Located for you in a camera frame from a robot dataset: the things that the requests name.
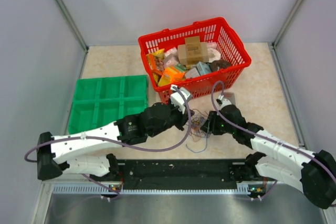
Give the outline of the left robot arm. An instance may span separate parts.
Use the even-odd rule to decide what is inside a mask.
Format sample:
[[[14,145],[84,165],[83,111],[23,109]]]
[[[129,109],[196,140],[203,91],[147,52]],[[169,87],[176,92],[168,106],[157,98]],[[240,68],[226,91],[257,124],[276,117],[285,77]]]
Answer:
[[[90,174],[114,180],[119,174],[115,156],[89,156],[92,152],[108,148],[131,146],[147,141],[148,137],[184,125],[194,112],[186,106],[155,103],[143,112],[127,115],[99,128],[73,135],[55,136],[41,133],[37,149],[37,178],[45,181],[63,174]]]

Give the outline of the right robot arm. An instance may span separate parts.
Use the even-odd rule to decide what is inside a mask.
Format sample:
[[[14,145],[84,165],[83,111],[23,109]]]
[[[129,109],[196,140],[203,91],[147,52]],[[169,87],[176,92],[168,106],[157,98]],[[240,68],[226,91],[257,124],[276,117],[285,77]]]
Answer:
[[[321,209],[335,207],[335,159],[329,152],[316,153],[282,141],[247,122],[233,104],[210,111],[201,129],[213,135],[231,134],[255,151],[245,160],[248,178],[268,177],[297,189]]]

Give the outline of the grey packaged sponge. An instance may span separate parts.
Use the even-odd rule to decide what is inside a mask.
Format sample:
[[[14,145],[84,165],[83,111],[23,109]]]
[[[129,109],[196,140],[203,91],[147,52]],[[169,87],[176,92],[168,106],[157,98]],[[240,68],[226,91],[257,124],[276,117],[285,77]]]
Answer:
[[[236,104],[235,94],[233,92],[224,92],[224,102],[223,104]]]

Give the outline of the orange snack box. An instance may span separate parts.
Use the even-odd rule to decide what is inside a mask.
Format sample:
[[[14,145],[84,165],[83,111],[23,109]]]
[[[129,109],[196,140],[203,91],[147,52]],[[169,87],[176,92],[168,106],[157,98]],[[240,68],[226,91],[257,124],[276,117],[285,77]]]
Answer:
[[[180,70],[176,67],[165,68],[159,82],[158,86],[162,87],[173,82],[182,81],[185,75],[185,71]]]

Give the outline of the teal small box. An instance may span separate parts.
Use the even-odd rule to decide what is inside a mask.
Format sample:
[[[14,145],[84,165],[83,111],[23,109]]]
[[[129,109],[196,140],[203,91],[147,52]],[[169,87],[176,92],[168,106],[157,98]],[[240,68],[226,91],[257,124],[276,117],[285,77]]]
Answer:
[[[204,62],[198,62],[196,64],[196,69],[200,76],[212,73],[210,66]]]

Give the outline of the dark brown round pastry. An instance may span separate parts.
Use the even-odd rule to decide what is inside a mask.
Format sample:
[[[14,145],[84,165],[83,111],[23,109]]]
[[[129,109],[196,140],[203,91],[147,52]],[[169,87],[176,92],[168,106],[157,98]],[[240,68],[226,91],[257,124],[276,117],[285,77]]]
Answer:
[[[232,64],[226,60],[214,60],[213,62],[210,63],[210,69],[212,72],[216,72],[221,69],[226,69],[231,66]]]

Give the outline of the yellow snack bag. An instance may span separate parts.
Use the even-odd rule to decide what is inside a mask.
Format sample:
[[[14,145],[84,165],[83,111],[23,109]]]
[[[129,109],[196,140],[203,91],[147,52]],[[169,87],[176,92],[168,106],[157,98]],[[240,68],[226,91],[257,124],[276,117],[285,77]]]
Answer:
[[[154,74],[161,76],[164,72],[164,49],[159,49],[154,53],[147,54],[146,58],[151,71]]]

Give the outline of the brown cardboard box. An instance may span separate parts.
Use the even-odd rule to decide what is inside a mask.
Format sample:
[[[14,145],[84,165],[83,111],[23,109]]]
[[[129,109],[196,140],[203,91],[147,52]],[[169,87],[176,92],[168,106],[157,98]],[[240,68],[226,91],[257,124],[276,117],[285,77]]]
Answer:
[[[208,62],[207,43],[200,36],[187,37],[184,44],[177,47],[178,60],[182,65],[195,65],[198,62]]]

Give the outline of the white tape roll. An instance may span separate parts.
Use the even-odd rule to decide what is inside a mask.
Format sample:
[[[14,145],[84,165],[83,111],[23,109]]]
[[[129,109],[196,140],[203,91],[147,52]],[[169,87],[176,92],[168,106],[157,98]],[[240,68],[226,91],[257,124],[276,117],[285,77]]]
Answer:
[[[208,62],[211,63],[216,60],[221,60],[221,53],[218,50],[214,48],[208,48],[207,51],[208,51]]]

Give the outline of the green compartment tray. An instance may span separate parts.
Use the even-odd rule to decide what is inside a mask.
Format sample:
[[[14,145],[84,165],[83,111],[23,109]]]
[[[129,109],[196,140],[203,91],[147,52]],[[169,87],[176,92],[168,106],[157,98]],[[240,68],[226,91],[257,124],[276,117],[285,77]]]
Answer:
[[[147,107],[146,75],[80,79],[73,96],[68,132],[93,130]]]

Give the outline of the red plastic shopping basket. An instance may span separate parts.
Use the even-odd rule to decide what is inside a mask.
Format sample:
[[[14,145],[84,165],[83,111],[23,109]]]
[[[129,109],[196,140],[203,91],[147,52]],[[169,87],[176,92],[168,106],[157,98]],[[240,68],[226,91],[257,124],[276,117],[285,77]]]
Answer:
[[[194,98],[210,94],[216,81],[230,88],[251,58],[222,17],[139,37],[141,58],[153,89],[167,103],[171,85]]]

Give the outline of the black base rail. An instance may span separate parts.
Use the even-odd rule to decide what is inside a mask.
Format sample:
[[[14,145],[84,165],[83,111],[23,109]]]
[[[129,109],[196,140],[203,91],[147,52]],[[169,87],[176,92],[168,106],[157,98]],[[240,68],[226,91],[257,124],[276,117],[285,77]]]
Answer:
[[[102,180],[123,182],[129,190],[235,189],[237,183],[263,180],[243,159],[120,159],[118,166]]]

